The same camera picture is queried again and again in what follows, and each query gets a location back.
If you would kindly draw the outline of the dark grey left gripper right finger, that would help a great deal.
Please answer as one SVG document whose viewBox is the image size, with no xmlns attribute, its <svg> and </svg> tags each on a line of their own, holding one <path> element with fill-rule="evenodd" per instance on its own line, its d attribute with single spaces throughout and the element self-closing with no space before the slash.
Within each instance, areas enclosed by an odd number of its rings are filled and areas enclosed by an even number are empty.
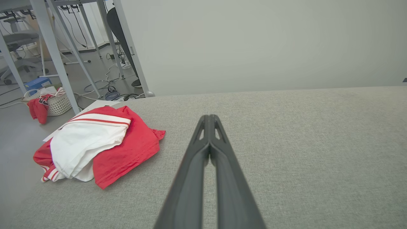
<svg viewBox="0 0 407 229">
<path fill-rule="evenodd" d="M 210 159 L 216 168 L 219 229 L 265 229 L 266 224 L 220 118 L 210 115 Z"/>
</svg>

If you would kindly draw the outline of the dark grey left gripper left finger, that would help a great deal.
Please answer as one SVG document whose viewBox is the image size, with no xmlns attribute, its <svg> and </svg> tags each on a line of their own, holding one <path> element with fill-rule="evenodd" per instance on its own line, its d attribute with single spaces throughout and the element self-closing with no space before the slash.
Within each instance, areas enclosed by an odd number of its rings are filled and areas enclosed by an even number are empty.
<svg viewBox="0 0 407 229">
<path fill-rule="evenodd" d="M 195 128 L 155 229 L 201 229 L 203 225 L 204 168 L 209 157 L 209 116 Z"/>
</svg>

